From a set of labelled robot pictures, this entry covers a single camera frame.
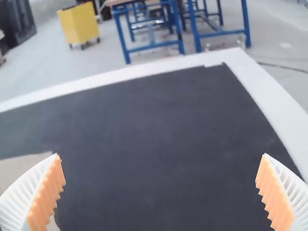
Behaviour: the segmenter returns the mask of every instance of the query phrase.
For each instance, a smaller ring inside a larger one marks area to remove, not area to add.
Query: yellow cart
[[[58,15],[70,48],[73,44],[79,44],[83,50],[85,43],[92,39],[98,43],[101,41],[92,2],[60,10]]]

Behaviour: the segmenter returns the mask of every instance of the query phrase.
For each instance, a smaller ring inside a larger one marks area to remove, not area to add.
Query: white table
[[[125,80],[204,65],[226,63],[257,103],[308,181],[308,115],[262,67],[241,49],[179,56],[126,68],[39,90],[0,103],[0,113],[31,103]]]

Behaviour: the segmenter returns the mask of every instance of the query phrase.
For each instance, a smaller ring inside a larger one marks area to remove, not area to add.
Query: dark machine
[[[0,29],[5,34],[5,42],[13,48],[36,34],[28,0],[0,0]]]

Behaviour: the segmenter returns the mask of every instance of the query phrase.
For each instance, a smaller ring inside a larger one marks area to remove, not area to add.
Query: black felt surface
[[[264,152],[299,174],[225,65],[105,86],[0,114],[1,157],[59,152],[62,231],[270,231]]]

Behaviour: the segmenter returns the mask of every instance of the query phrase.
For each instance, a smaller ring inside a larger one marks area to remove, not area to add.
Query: gray concrete floor
[[[208,2],[213,9],[215,1]],[[222,7],[226,28],[242,26],[240,0],[222,0]],[[247,53],[256,61],[308,69],[308,9],[281,0],[248,0],[248,7],[253,46]],[[199,26],[202,31],[209,30],[201,22]],[[114,20],[103,22],[100,30],[102,42],[81,51],[69,49],[57,17],[40,26],[37,35],[6,55],[8,62],[0,68],[0,102],[124,67]],[[189,31],[183,34],[185,49],[193,53]],[[159,32],[157,38],[169,39],[167,31]],[[203,46],[210,43],[213,49],[232,47],[236,46],[237,38],[211,38],[203,40]],[[137,36],[138,44],[146,42],[146,34]],[[133,64],[140,64],[172,55],[178,55],[176,48],[145,51],[131,57]],[[264,68],[308,111],[308,75],[276,67]]]

